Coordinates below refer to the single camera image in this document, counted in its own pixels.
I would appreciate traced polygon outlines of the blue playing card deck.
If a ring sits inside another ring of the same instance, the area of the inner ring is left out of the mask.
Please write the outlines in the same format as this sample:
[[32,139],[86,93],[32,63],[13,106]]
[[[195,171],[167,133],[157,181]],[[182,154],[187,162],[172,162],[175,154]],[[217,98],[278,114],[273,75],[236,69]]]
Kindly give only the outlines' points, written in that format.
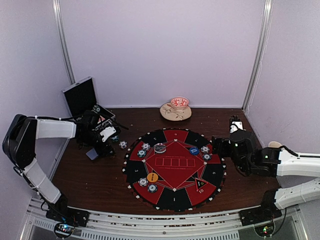
[[86,153],[86,156],[91,160],[95,160],[99,157],[98,153],[96,152],[96,150],[94,148],[92,148],[91,150],[89,150],[87,153]]

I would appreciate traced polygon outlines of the green poker chip stack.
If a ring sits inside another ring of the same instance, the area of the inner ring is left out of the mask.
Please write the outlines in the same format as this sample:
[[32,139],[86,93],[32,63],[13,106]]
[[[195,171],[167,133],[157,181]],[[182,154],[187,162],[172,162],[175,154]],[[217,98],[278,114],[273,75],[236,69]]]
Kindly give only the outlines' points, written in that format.
[[118,142],[118,141],[119,141],[119,136],[118,136],[118,135],[113,136],[113,137],[111,138],[111,140],[112,140],[113,142]]

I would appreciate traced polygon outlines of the blue chip seat eight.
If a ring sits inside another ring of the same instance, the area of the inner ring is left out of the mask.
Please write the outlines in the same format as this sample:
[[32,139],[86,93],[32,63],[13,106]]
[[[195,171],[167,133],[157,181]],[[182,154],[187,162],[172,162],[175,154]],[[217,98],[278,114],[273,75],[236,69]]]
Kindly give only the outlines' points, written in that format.
[[203,157],[203,160],[206,161],[206,162],[208,162],[208,161],[210,161],[212,159],[212,155],[209,154],[209,153],[203,154],[202,157]]

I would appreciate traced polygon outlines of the white ten poker chip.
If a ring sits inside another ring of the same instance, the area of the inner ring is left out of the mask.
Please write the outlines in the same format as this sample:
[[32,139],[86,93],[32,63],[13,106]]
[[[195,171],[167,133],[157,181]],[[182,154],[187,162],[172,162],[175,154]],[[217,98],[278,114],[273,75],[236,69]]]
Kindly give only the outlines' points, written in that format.
[[210,152],[210,148],[208,146],[203,146],[200,150],[203,154],[208,154]]

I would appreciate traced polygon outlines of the blue white poker chip stack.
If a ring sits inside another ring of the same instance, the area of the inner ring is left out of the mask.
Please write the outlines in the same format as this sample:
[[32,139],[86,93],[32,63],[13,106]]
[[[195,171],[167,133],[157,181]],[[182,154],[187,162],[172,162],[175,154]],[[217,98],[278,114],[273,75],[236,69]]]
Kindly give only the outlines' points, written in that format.
[[123,140],[123,141],[120,141],[118,145],[121,149],[126,149],[128,146],[128,143]]

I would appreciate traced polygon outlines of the blue small blind button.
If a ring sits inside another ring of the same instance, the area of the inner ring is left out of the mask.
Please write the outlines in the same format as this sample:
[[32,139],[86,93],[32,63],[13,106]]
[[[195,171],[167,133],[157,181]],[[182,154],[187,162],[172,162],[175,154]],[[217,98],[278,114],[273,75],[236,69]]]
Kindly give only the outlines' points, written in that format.
[[189,149],[189,153],[190,154],[192,154],[192,155],[198,155],[199,154],[199,149],[197,148],[197,147],[191,147],[190,149]]

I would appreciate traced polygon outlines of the green chip seat four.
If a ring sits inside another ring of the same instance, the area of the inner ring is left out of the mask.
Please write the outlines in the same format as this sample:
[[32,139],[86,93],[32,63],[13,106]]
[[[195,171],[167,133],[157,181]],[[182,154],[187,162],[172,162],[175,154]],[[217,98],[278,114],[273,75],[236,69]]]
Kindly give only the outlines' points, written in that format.
[[139,158],[144,158],[144,157],[146,156],[146,154],[147,154],[147,151],[146,151],[145,149],[141,149],[141,150],[139,150],[139,151],[137,152],[137,156],[138,156]]

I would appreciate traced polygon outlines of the blue white chip seat four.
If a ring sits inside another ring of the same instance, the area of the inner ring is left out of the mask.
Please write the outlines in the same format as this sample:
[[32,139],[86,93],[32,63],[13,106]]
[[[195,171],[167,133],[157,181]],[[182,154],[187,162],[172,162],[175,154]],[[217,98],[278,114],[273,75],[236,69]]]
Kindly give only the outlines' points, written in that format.
[[143,144],[142,144],[142,149],[143,149],[143,150],[148,151],[150,148],[151,148],[151,146],[150,146],[149,143],[143,143]]

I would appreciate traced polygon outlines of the blue white chip seat two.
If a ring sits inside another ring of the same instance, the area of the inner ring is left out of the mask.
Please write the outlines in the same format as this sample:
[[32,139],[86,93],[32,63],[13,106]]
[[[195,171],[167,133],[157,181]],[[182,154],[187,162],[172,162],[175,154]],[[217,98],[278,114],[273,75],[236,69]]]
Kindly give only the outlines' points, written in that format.
[[138,180],[138,184],[141,186],[141,187],[146,187],[148,185],[148,180],[147,178],[145,177],[142,177]]

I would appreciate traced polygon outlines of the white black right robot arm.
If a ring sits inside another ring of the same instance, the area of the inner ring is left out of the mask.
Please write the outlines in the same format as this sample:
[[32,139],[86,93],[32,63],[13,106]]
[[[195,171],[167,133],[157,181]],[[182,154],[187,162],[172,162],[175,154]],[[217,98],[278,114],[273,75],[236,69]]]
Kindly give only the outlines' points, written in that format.
[[229,138],[211,138],[212,152],[230,158],[245,176],[304,176],[314,179],[287,188],[266,191],[256,210],[259,220],[268,220],[277,210],[320,198],[320,155],[294,152],[285,145],[258,149],[252,132],[238,129]]

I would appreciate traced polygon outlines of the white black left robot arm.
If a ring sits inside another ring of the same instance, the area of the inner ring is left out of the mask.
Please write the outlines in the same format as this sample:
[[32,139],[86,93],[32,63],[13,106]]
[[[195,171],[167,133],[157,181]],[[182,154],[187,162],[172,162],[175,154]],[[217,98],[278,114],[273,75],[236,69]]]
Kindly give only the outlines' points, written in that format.
[[114,154],[110,145],[125,126],[114,115],[86,110],[66,117],[26,116],[16,114],[2,142],[5,155],[17,172],[47,202],[55,204],[52,213],[61,222],[72,218],[72,211],[62,201],[62,192],[49,180],[36,158],[36,141],[39,139],[76,139],[79,144],[92,147],[99,157]]

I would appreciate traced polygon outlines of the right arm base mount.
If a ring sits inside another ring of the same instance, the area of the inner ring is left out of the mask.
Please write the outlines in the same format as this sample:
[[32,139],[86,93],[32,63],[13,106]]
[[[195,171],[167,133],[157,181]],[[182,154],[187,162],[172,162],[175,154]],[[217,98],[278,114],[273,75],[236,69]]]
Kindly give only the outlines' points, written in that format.
[[277,191],[277,189],[266,191],[260,206],[241,210],[239,218],[242,226],[255,225],[281,217],[282,211],[275,205]]

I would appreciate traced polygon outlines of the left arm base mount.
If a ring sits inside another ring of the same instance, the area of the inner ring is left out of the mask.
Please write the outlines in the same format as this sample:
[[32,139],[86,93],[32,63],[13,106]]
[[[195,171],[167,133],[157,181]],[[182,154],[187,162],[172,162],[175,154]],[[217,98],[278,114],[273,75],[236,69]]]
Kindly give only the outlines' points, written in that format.
[[68,199],[62,194],[56,203],[43,199],[47,204],[46,218],[62,222],[74,227],[86,227],[90,213],[86,210],[68,207]]

